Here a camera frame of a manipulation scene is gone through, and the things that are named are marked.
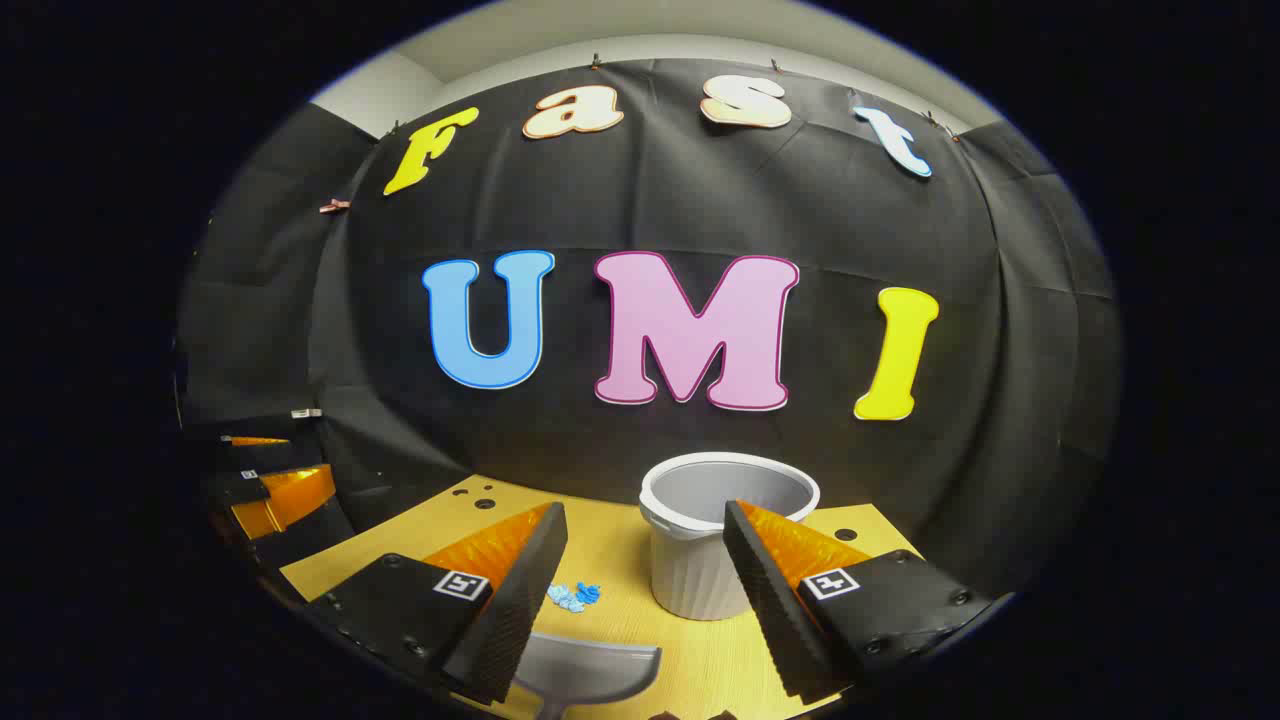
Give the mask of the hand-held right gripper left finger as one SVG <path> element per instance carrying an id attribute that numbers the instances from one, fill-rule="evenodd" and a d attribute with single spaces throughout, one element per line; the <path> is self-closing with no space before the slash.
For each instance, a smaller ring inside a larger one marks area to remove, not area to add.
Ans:
<path id="1" fill-rule="evenodd" d="M 384 553 L 305 616 L 404 684 L 503 702 L 567 539 L 564 505 L 541 503 L 425 559 Z"/>

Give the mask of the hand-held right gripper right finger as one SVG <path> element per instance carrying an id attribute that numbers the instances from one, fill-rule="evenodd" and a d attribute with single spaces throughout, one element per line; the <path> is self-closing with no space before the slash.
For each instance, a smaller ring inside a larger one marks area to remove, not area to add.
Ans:
<path id="1" fill-rule="evenodd" d="M 805 702 L 899 685 L 993 616 L 909 550 L 870 556 L 742 500 L 724 506 L 723 541 L 785 691 Z"/>

